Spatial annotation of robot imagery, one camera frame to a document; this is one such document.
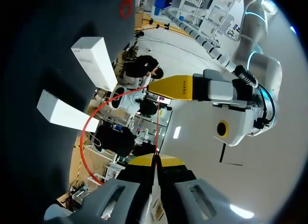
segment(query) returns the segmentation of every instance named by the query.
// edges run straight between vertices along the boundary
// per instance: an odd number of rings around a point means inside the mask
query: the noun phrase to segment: black hair
[[[143,116],[152,116],[157,112],[157,105],[147,99],[137,99],[136,102],[140,103],[139,112]]]
[[[164,71],[160,67],[158,67],[155,71],[155,74],[156,75],[152,75],[153,79],[161,79],[164,76]]]

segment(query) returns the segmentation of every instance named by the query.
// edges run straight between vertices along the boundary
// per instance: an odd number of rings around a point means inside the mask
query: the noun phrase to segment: robotic arm
[[[263,54],[268,20],[263,2],[244,0],[240,43],[233,62],[220,53],[210,39],[165,10],[169,19],[194,38],[213,60],[238,79],[226,81],[218,72],[205,70],[203,76],[175,76],[154,82],[149,91],[170,99],[207,101],[213,104],[213,135],[229,146],[245,135],[259,135],[275,124],[282,67],[278,60]]]

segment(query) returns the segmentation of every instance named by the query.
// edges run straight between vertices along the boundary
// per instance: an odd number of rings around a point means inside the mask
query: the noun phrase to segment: yellow panel
[[[167,156],[167,155],[159,155],[159,156],[160,156],[163,167],[185,165],[183,161],[175,157]]]
[[[175,100],[192,100],[193,77],[172,76],[149,84],[149,91]]]
[[[151,166],[153,155],[154,155],[153,153],[150,153],[147,155],[136,157],[135,159],[129,162],[129,165]]]

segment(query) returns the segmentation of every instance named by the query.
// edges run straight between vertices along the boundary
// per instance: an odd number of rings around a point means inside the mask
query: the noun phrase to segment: cardboard box
[[[71,50],[96,87],[110,92],[114,90],[116,75],[103,37],[82,37]]]
[[[141,7],[136,7],[135,27],[142,27],[142,20],[143,20],[143,9]]]
[[[88,118],[87,114],[68,105],[48,91],[43,90],[40,95],[37,109],[50,123],[82,130]],[[87,125],[87,132],[96,132],[99,120],[92,118]]]

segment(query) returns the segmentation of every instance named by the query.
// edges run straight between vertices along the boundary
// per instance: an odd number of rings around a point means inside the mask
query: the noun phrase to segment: black cable
[[[261,84],[259,84],[259,87],[262,88],[265,93],[268,95],[269,97],[269,100],[270,100],[270,103],[273,107],[273,115],[271,116],[271,118],[269,120],[266,121],[265,124],[269,124],[273,121],[274,117],[276,116],[276,109],[275,109],[275,104],[274,104],[274,101],[273,101],[273,98],[271,97],[270,93],[268,92],[268,90],[265,89],[265,87],[263,87]]]
[[[262,93],[262,89],[259,88],[259,92],[261,94],[261,97],[262,97],[262,102],[263,102],[263,116],[262,116],[262,119],[263,121],[265,122],[265,119],[266,119],[266,115],[267,115],[267,108],[266,108],[266,103],[265,103],[265,98],[264,98],[264,95]]]

